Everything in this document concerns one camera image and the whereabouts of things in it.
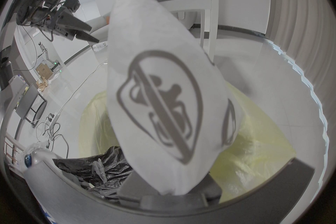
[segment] white cable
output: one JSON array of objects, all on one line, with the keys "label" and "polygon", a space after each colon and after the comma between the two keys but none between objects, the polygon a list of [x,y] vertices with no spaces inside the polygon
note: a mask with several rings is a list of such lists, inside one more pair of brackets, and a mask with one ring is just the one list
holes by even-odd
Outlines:
[{"label": "white cable", "polygon": [[65,105],[67,104],[67,102],[69,102],[70,101],[70,99],[73,97],[73,95],[79,90],[79,88],[85,83],[85,81],[95,72],[95,71],[97,71],[97,69],[101,66],[101,65],[103,65],[103,63],[104,62],[107,62],[107,60],[105,60],[105,61],[103,61],[102,63],[100,63],[97,67],[96,67],[96,69],[90,74],[90,75],[88,75],[88,77],[83,81],[83,83],[81,84],[81,85],[79,85],[79,87],[73,92],[73,94],[70,96],[70,98],[64,103],[64,105],[61,107],[61,109],[59,110],[59,112],[58,112],[58,114],[60,114],[61,112],[62,112],[62,110],[63,110],[63,108],[65,107]]}]

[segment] yellow plastic bag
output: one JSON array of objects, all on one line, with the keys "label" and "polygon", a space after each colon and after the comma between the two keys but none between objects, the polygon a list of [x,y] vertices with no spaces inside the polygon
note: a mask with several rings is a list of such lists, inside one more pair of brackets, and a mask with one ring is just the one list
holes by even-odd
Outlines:
[{"label": "yellow plastic bag", "polygon": [[220,202],[257,187],[296,156],[279,127],[253,101],[227,83],[245,117],[236,140],[223,151],[210,170],[222,188]]},{"label": "yellow plastic bag", "polygon": [[[231,84],[245,113],[230,148],[219,154],[210,170],[222,188],[220,202],[238,197],[268,180],[296,153],[279,127],[247,96]],[[119,146],[106,109],[106,91],[98,93],[84,109],[80,121],[80,157],[103,154]]]}]

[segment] white floor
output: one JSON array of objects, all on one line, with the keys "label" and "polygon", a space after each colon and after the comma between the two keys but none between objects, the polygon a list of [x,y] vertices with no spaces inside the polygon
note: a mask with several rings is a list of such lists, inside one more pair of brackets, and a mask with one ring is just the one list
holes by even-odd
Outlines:
[{"label": "white floor", "polygon": [[[43,92],[48,100],[42,116],[57,112],[84,79],[107,58],[107,50],[99,53],[88,50],[67,67]],[[293,70],[266,41],[227,31],[220,31],[217,40],[214,62],[224,78],[251,98],[280,127],[297,152],[298,159],[315,168],[315,175],[302,199],[312,198],[318,188],[318,180],[324,167],[325,142],[322,138],[323,124],[319,108],[310,95],[310,89],[301,81],[301,76]],[[60,132],[69,143],[69,158],[76,158],[78,150],[79,122],[82,112],[95,94],[106,89],[107,65],[102,65],[66,104],[58,122]],[[15,134],[19,121],[13,113],[9,134]],[[37,129],[39,137],[43,124]],[[38,141],[35,129],[24,123],[19,142],[29,146]],[[66,144],[60,138],[54,152],[61,157],[66,155]],[[289,223],[291,215],[284,223]]]}]

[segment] power strip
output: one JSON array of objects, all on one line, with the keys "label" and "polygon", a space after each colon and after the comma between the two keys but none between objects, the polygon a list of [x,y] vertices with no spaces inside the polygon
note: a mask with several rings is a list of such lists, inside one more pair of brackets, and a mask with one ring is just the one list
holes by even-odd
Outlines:
[{"label": "power strip", "polygon": [[52,118],[52,121],[50,122],[50,131],[53,130],[55,123],[57,122],[58,118],[60,117],[60,114],[58,112],[55,113],[55,116]]}]

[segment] black plastic bag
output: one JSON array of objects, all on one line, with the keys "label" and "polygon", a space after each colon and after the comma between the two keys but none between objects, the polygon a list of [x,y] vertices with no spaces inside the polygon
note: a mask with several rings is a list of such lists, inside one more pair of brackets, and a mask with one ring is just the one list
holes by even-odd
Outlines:
[{"label": "black plastic bag", "polygon": [[104,154],[81,159],[54,159],[55,165],[67,173],[73,174],[80,182],[91,183],[94,188],[86,189],[107,200],[118,201],[117,189],[132,172],[121,148],[110,147]]}]

